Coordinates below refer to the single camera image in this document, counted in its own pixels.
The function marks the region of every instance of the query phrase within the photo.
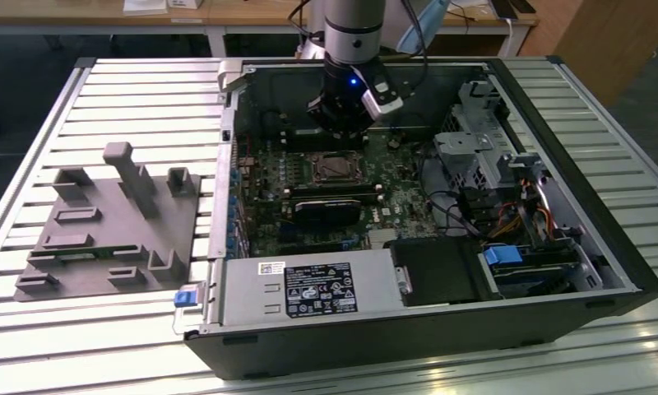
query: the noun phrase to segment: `warning label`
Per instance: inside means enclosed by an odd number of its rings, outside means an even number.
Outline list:
[[[285,267],[285,290],[290,318],[358,311],[349,263]]]

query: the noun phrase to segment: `wooden desk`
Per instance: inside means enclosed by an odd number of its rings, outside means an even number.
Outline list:
[[[204,34],[213,56],[224,58],[226,34],[293,34],[286,18],[297,3],[298,0],[205,0],[196,10],[169,8],[161,15],[124,16],[124,0],[0,0],[0,35]],[[449,14],[438,33],[505,36],[499,56],[515,56],[537,18],[521,15],[510,34],[489,7],[469,7],[465,11],[477,21],[466,28],[465,20]]]
[[[288,23],[288,14],[298,4],[298,0],[213,0],[208,15],[208,37],[212,53],[216,57],[226,56],[224,35],[226,34],[293,34],[296,30]],[[466,23],[455,15],[446,14],[439,35],[502,35],[505,42],[499,56],[517,56],[529,29],[537,24],[535,15],[521,14],[511,26],[499,21],[490,7],[465,8],[466,16],[475,19]]]
[[[124,16],[124,0],[0,0],[0,35],[204,35],[210,5]]]
[[[122,0],[0,0],[0,25],[16,26],[176,26],[204,25],[212,1],[188,10],[169,8],[166,14],[124,16]]]

